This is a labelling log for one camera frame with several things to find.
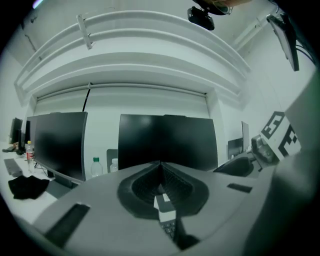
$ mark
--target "security camera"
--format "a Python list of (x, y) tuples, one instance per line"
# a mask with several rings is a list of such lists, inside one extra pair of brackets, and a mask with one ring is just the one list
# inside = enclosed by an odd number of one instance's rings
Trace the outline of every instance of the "security camera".
[(201, 9), (192, 6), (187, 11), (188, 20), (197, 24), (206, 30), (212, 31), (215, 29), (214, 20), (209, 13), (215, 15), (226, 15), (231, 13), (231, 9), (223, 2), (210, 0), (193, 0), (200, 5)]

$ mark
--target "monitor stand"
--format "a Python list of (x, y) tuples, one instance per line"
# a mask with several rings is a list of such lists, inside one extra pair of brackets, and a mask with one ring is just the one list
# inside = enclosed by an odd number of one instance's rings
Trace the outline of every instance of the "monitor stand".
[(59, 199), (77, 186), (77, 184), (72, 183), (70, 180), (55, 175), (55, 179), (49, 182), (45, 191)]

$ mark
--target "table surface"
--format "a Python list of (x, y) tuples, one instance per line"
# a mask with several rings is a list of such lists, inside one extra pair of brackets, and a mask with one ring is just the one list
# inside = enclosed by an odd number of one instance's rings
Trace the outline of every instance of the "table surface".
[(19, 167), (22, 169), (22, 173), (25, 177), (31, 175), (39, 178), (52, 180), (48, 178), (42, 169), (36, 168), (34, 173), (30, 173), (28, 170), (28, 163), (26, 160), (26, 154), (17, 155), (15, 152), (2, 152), (2, 149), (7, 149), (10, 145), (4, 142), (0, 142), (0, 193), (6, 202), (11, 213), (23, 218), (30, 224), (33, 224), (38, 216), (57, 199), (46, 191), (43, 192), (37, 199), (14, 199), (8, 181), (15, 179), (15, 177), (9, 175), (4, 159), (14, 159)]

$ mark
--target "black monitor screen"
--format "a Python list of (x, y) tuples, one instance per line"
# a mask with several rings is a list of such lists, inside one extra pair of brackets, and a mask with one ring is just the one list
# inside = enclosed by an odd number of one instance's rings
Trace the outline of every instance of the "black monitor screen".
[(14, 118), (11, 124), (10, 131), (10, 143), (16, 143), (19, 141), (19, 131), (21, 130), (23, 121), (18, 118)]
[(250, 145), (249, 125), (245, 122), (242, 122), (242, 137), (243, 137), (242, 151), (245, 152)]
[(118, 167), (153, 161), (171, 162), (198, 170), (218, 166), (217, 142), (212, 119), (176, 115), (120, 117)]
[(34, 159), (64, 178), (84, 181), (83, 145), (87, 112), (36, 117)]
[(37, 117), (29, 116), (26, 119), (25, 124), (25, 137), (24, 143), (27, 144), (28, 141), (31, 141), (31, 144), (35, 144), (35, 136), (36, 136), (36, 125), (37, 125)]

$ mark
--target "white wall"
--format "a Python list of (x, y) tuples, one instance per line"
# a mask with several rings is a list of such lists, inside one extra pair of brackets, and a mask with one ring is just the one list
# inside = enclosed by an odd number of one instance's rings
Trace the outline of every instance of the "white wall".
[(240, 52), (252, 71), (243, 91), (244, 106), (223, 105), (226, 139), (241, 138), (241, 121), (249, 124), (250, 137), (261, 131), (274, 111), (286, 111), (316, 72), (298, 52), (300, 71), (294, 72), (270, 25), (264, 27)]
[[(37, 103), (35, 115), (82, 111), (87, 91), (57, 95)], [(91, 177), (93, 157), (99, 157), (107, 172), (107, 150), (118, 148), (121, 114), (182, 115), (209, 118), (206, 99), (181, 92), (147, 88), (94, 88), (90, 91), (84, 137), (84, 167)]]
[(208, 107), (209, 116), (213, 120), (214, 124), (218, 166), (220, 166), (228, 160), (228, 140), (226, 140), (226, 127), (224, 125), (225, 121), (222, 113), (223, 103), (218, 99), (217, 93), (214, 89), (206, 94), (206, 104)]
[(0, 57), (0, 141), (8, 142), (13, 118), (24, 120), (26, 106), (22, 107), (14, 80), (22, 69), (21, 65), (4, 48)]

